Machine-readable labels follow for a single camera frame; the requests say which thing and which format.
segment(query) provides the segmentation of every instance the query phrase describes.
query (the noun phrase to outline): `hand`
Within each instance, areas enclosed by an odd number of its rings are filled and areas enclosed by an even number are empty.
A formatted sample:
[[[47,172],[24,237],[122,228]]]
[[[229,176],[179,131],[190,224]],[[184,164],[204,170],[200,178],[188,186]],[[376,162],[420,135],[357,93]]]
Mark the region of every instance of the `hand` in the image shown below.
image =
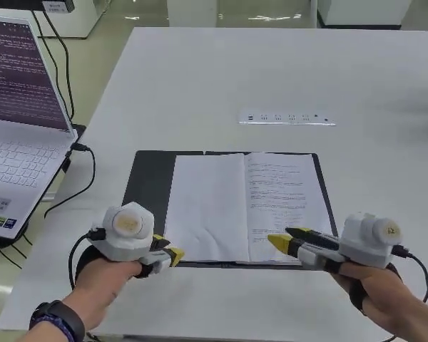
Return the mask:
[[[332,276],[346,292],[353,279],[362,282],[363,312],[378,326],[407,341],[428,341],[428,306],[395,273],[346,262]]]
[[[142,266],[137,261],[92,261],[81,271],[75,289],[62,302],[79,315],[86,331],[89,331],[102,322],[108,306],[126,282],[141,270]]]

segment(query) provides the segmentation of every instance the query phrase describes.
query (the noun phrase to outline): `wire connector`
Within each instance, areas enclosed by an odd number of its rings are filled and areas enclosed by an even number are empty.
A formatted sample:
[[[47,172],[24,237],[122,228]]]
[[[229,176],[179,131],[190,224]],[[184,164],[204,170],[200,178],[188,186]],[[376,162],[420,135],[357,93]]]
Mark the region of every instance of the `wire connector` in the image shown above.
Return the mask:
[[[72,150],[75,151],[79,151],[79,152],[86,152],[90,150],[89,146],[85,146],[83,144],[80,144],[79,142],[75,142],[72,146],[71,146]]]
[[[105,240],[106,230],[104,228],[95,228],[95,230],[89,230],[87,233],[87,239],[92,241]]]
[[[401,244],[397,244],[397,245],[393,246],[392,254],[397,256],[397,257],[404,258],[404,259],[409,258],[411,255],[409,253],[409,248],[406,248],[406,247],[402,246]]]

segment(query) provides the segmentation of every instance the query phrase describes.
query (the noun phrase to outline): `black wristband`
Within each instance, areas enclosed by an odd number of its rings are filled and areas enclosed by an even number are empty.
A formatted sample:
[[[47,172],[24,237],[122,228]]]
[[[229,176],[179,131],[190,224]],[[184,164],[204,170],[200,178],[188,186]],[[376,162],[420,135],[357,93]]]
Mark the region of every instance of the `black wristband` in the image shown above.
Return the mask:
[[[76,342],[82,342],[86,335],[86,328],[78,314],[62,303],[61,301],[53,301],[52,303],[42,303],[38,305],[34,313],[31,315],[29,328],[32,329],[39,318],[43,316],[52,316],[60,318],[64,326],[71,332],[73,339]]]

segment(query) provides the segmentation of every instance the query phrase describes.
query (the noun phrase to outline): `white table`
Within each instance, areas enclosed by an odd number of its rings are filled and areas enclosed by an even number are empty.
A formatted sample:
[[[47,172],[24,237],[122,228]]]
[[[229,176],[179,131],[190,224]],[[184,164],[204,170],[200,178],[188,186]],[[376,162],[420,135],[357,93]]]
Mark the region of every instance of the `white table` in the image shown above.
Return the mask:
[[[238,125],[242,108],[326,113],[334,128]],[[428,33],[136,28],[83,143],[98,174],[54,210],[0,317],[25,329],[69,292],[74,241],[121,203],[142,150],[316,152],[338,228],[359,210],[396,219],[428,267]],[[75,154],[57,200],[91,177]],[[397,260],[421,296],[413,261]],[[264,341],[380,341],[384,331],[323,273],[171,269],[130,281],[98,334]]]

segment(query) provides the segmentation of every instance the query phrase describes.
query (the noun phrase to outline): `cable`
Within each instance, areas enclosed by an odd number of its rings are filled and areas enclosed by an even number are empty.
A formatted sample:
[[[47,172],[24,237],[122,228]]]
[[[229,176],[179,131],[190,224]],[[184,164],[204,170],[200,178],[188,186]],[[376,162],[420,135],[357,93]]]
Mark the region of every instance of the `cable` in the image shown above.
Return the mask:
[[[63,98],[63,96],[62,96],[62,92],[60,90],[60,84],[58,83],[58,66],[57,66],[56,59],[52,55],[51,49],[49,48],[49,46],[48,46],[48,44],[46,42],[46,37],[43,35],[43,30],[41,29],[41,24],[40,24],[38,18],[36,17],[35,11],[31,11],[31,15],[35,19],[36,25],[38,26],[38,31],[40,33],[41,40],[43,41],[43,44],[46,47],[46,50],[48,51],[49,57],[51,58],[52,63],[54,64],[54,68],[56,69],[56,87],[57,87],[57,91],[58,91],[58,94],[60,95],[60,98],[62,99],[63,107],[65,108],[65,113],[68,115],[68,109],[66,107],[66,101],[65,101],[65,98]]]
[[[88,189],[89,187],[91,187],[91,185],[92,185],[93,181],[95,180],[95,175],[96,175],[96,161],[95,161],[95,155],[94,155],[93,151],[92,151],[89,147],[87,147],[87,146],[85,146],[85,145],[82,145],[82,144],[77,144],[77,143],[76,143],[76,144],[73,144],[73,146],[74,146],[74,147],[73,147],[74,149],[76,149],[76,148],[77,148],[77,150],[80,150],[81,152],[83,152],[83,151],[88,151],[88,152],[90,152],[90,154],[92,155],[93,172],[92,172],[92,178],[91,178],[91,181],[90,181],[90,182],[89,182],[89,184],[88,184],[84,189],[82,189],[81,191],[77,192],[77,193],[76,193],[76,194],[74,194],[74,195],[71,195],[70,197],[68,197],[68,198],[64,199],[62,202],[59,202],[59,203],[57,203],[56,205],[54,205],[54,206],[50,207],[49,209],[47,209],[47,210],[46,210],[46,212],[44,213],[44,218],[46,218],[46,216],[48,215],[48,213],[49,213],[51,210],[56,209],[57,207],[60,207],[63,203],[67,203],[69,200],[71,200],[71,199],[73,199],[74,197],[76,197],[76,196],[78,196],[78,195],[82,194],[83,192],[87,191],[87,189]]]
[[[22,269],[16,262],[12,261],[5,253],[3,253],[0,249],[0,254],[3,255],[9,262],[11,262],[14,266],[16,266],[18,269]]]
[[[425,292],[425,295],[423,297],[423,302],[426,303],[428,300],[428,270],[425,267],[425,265],[423,265],[423,262],[420,261],[419,258],[417,258],[415,255],[413,255],[412,253],[409,253],[409,255],[407,256],[408,258],[413,259],[415,262],[418,263],[418,265],[422,268],[423,274],[425,276],[425,284],[427,285],[427,291]]]
[[[71,289],[74,290],[74,278],[73,278],[73,256],[74,252],[76,251],[76,248],[78,248],[79,244],[84,240],[87,239],[88,234],[84,234],[82,237],[80,237],[73,245],[73,248],[71,248],[70,254],[68,256],[68,277],[70,279],[70,286]]]
[[[56,35],[58,41],[60,41],[60,44],[63,46],[63,49],[65,51],[65,59],[66,59],[66,69],[65,69],[65,72],[66,72],[66,86],[68,88],[68,96],[70,98],[70,106],[71,106],[70,120],[73,120],[73,118],[74,118],[74,102],[73,102],[73,93],[71,92],[71,81],[70,81],[70,53],[68,52],[68,48],[66,47],[65,42],[63,41],[63,39],[58,34],[57,29],[54,26],[54,24],[52,23],[52,21],[49,18],[48,14],[45,11],[43,11],[43,15],[46,18],[46,20],[48,21],[49,26],[51,27],[52,31]]]
[[[27,259],[27,256],[24,253],[22,253],[19,248],[17,248],[13,244],[11,245],[11,247],[13,247],[24,259]]]
[[[427,300],[428,300],[428,270],[425,267],[425,265],[423,265],[423,262],[421,262],[420,259],[417,258],[412,253],[409,253],[409,250],[406,247],[401,246],[401,245],[393,246],[392,254],[396,255],[397,257],[404,258],[404,259],[406,259],[406,258],[413,259],[422,268],[422,271],[423,271],[423,274],[424,274],[424,277],[425,277],[425,284],[427,286],[427,290],[425,292],[425,295],[424,295],[422,301],[424,303],[426,303]],[[392,336],[392,337],[388,338],[387,340],[384,340],[383,342],[392,342],[395,338],[396,338],[396,336]]]
[[[24,237],[24,239],[27,241],[27,243],[28,243],[29,245],[31,245],[31,246],[33,246],[33,245],[34,245],[34,244],[32,244],[32,243],[30,242],[30,240],[29,240],[29,239],[27,239],[27,237],[26,237],[26,235],[25,235],[25,234],[23,234],[22,236]]]
[[[84,234],[81,236],[73,245],[71,248],[70,254],[68,256],[68,277],[70,279],[70,286],[71,290],[74,290],[74,277],[73,277],[73,256],[76,252],[76,249],[78,248],[79,244],[84,239],[91,239],[91,240],[104,240],[106,238],[106,230],[103,228],[98,228],[97,230],[91,230],[87,234]],[[93,341],[101,342],[101,339],[99,339],[97,336],[87,332],[86,335]]]

